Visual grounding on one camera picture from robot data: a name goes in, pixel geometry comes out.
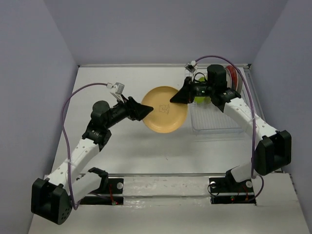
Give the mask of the lime green plate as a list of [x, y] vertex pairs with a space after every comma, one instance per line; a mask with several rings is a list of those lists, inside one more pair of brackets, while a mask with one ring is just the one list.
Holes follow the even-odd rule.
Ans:
[[209, 104], [211, 102], [210, 97], [195, 97], [194, 102], [197, 104]]

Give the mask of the plain yellow plate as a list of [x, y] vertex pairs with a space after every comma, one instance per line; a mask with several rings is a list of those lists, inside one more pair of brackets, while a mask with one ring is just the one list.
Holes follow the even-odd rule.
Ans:
[[144, 124], [154, 132], [170, 133], [180, 128], [188, 115], [188, 105], [171, 103], [170, 99], [178, 93], [176, 88], [159, 86], [150, 90], [141, 104], [153, 107], [144, 119]]

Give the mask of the red plate with teal flower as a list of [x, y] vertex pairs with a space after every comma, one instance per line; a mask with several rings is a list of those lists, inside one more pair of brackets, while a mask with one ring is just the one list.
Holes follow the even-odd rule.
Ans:
[[233, 89], [237, 89], [238, 87], [238, 76], [237, 71], [232, 65], [226, 66], [226, 69], [229, 71], [231, 77], [231, 86]]

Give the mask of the small green red rimmed plate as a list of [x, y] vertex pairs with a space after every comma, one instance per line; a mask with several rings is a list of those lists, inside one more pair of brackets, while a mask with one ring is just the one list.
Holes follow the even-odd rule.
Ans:
[[240, 94], [243, 88], [243, 76], [241, 75], [241, 71], [238, 69], [237, 71], [237, 88], [236, 91]]

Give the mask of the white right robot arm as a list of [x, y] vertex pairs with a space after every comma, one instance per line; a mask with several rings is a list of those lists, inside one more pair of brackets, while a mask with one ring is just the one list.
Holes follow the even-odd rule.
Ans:
[[189, 104], [195, 98], [209, 97], [211, 103], [235, 121], [252, 138], [251, 161], [226, 172], [224, 185], [236, 191], [242, 182], [256, 176], [265, 176], [290, 164], [292, 152], [291, 134], [270, 126], [254, 112], [241, 94], [228, 86], [228, 68], [213, 64], [207, 67], [203, 81], [186, 77], [181, 89], [171, 98], [171, 103]]

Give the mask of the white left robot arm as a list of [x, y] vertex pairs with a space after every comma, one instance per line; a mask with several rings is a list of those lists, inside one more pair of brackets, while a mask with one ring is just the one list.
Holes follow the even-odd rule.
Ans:
[[64, 223], [78, 203], [89, 193], [104, 192], [109, 174], [93, 167], [83, 177], [81, 171], [108, 143], [110, 128], [128, 118], [141, 121], [153, 107], [140, 104], [132, 97], [110, 107], [106, 101], [98, 101], [92, 107], [91, 120], [67, 159], [46, 178], [38, 178], [32, 185], [31, 212], [58, 225]]

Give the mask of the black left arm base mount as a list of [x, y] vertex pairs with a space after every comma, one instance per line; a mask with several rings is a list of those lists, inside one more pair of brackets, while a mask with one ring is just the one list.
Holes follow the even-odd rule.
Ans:
[[123, 185], [123, 178], [110, 177], [107, 185], [92, 191], [80, 201], [80, 205], [123, 205]]

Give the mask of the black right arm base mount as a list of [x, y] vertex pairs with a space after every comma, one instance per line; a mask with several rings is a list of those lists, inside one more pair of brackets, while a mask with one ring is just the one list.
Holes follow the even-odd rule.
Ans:
[[211, 204], [256, 204], [252, 181], [229, 185], [224, 177], [211, 177], [207, 191]]

